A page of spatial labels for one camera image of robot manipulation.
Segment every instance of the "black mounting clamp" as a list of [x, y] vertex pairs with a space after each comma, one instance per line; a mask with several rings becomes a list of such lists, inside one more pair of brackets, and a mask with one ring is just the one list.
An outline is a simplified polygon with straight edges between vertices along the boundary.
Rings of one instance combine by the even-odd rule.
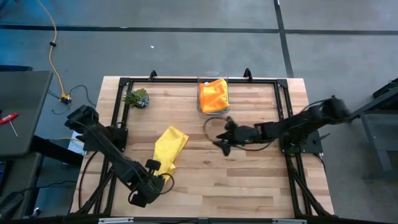
[[155, 70], [151, 71], [149, 75], [149, 81], [152, 82], [155, 76], [157, 76], [156, 71]]
[[246, 68], [243, 73], [244, 78], [248, 78], [249, 82], [253, 82], [253, 76], [251, 75], [250, 69]]

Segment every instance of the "small potted plant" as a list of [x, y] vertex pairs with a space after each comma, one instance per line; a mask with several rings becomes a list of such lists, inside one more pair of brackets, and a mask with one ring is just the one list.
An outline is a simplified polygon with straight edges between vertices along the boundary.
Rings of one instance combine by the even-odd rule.
[[127, 105], [135, 106], [136, 108], [145, 108], [149, 103], [149, 96], [145, 89], [137, 91], [127, 91], [126, 97], [123, 99]]

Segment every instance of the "metal bracket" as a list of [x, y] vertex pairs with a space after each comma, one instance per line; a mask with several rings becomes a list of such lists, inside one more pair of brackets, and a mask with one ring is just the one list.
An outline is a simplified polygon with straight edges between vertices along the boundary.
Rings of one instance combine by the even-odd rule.
[[246, 68], [243, 73], [243, 78], [247, 78], [249, 82], [253, 82], [253, 76], [251, 75], [250, 69]]
[[130, 81], [130, 78], [120, 78], [119, 79], [119, 87], [124, 86], [125, 84], [127, 84]]
[[152, 71], [150, 72], [150, 75], [149, 75], [149, 81], [152, 82], [152, 81], [154, 80], [154, 77], [155, 77], [155, 76], [157, 76], [157, 73], [156, 73], [155, 70], [152, 70]]
[[319, 136], [318, 131], [314, 131], [313, 133], [308, 135], [307, 142], [305, 144], [300, 145], [302, 153], [323, 153], [322, 148], [322, 137]]
[[133, 223], [134, 217], [131, 218], [100, 218], [98, 224], [119, 224], [119, 223]]
[[272, 219], [272, 223], [277, 223], [277, 224], [307, 224], [307, 221], [306, 220], [293, 220], [293, 219], [275, 218], [275, 219]]
[[286, 79], [277, 79], [276, 82], [282, 86], [283, 88], [287, 88], [287, 80]]

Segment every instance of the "gray floor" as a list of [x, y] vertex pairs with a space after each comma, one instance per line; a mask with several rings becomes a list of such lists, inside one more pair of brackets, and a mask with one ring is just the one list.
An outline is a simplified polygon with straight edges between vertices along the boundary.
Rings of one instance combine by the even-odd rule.
[[[272, 0], [151, 0], [151, 1], [43, 1], [58, 25], [134, 27], [215, 27], [275, 29]], [[398, 30], [395, 0], [280, 0], [286, 29]], [[0, 12], [5, 24], [50, 25], [35, 1], [13, 2]], [[50, 70], [47, 61], [51, 31], [0, 30], [0, 64], [30, 65]], [[397, 78], [398, 35], [287, 35], [295, 77], [305, 79], [310, 101], [336, 95], [349, 109], [369, 101], [373, 91]], [[241, 75], [246, 67], [256, 77], [286, 77], [279, 34], [70, 32], [58, 33], [54, 62], [66, 89], [84, 84], [97, 100], [105, 75], [198, 75], [223, 70]], [[56, 78], [51, 90], [60, 92]], [[73, 94], [73, 108], [88, 102], [84, 91]], [[37, 127], [43, 138], [70, 136], [63, 126], [66, 115], [55, 98], [48, 97]], [[50, 131], [49, 126], [57, 131]], [[362, 176], [376, 169], [363, 127], [326, 126], [323, 142], [326, 175], [335, 213], [345, 218], [397, 222], [398, 183], [364, 183]], [[64, 167], [49, 161], [51, 169]], [[76, 178], [76, 169], [70, 178]], [[43, 175], [45, 183], [53, 175]], [[62, 198], [51, 189], [41, 193], [46, 214], [66, 213], [70, 191]], [[50, 209], [57, 205], [57, 210]]]

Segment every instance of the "wooden tabletop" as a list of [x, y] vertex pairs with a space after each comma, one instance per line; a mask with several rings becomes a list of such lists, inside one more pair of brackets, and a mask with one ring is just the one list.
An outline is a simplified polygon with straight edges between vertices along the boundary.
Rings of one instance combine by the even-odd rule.
[[[119, 78], [104, 77], [99, 93], [96, 110], [99, 121], [105, 126], [111, 123]], [[288, 84], [293, 111], [298, 113], [308, 104], [304, 81], [301, 78], [291, 78], [288, 79]], [[169, 126], [184, 132], [189, 140], [175, 160], [175, 186], [171, 192], [161, 195], [146, 208], [140, 208], [129, 204], [127, 196], [130, 192], [118, 181], [112, 216], [294, 217], [286, 163], [277, 141], [259, 152], [233, 148], [231, 154], [225, 157], [203, 134], [202, 125], [206, 117], [197, 111], [197, 84], [135, 83], [133, 90], [139, 88], [147, 90], [149, 106], [143, 110], [129, 110], [129, 135], [124, 154], [145, 164], [147, 159], [152, 158], [156, 140]], [[238, 124], [252, 126], [254, 123], [279, 120], [272, 85], [229, 84], [228, 90], [228, 115]], [[214, 138], [216, 134], [222, 133], [223, 125], [222, 121], [209, 124], [210, 136]], [[302, 157], [309, 189], [324, 208], [333, 213], [322, 163], [311, 154], [303, 154]], [[88, 156], [85, 156], [81, 169], [87, 159]], [[102, 163], [103, 155], [98, 153], [88, 166], [81, 189], [83, 203], [98, 185]], [[78, 208], [77, 192], [78, 189], [75, 191], [72, 212]], [[298, 194], [300, 208], [304, 211], [300, 190]], [[103, 202], [106, 201], [106, 196], [104, 194]]]

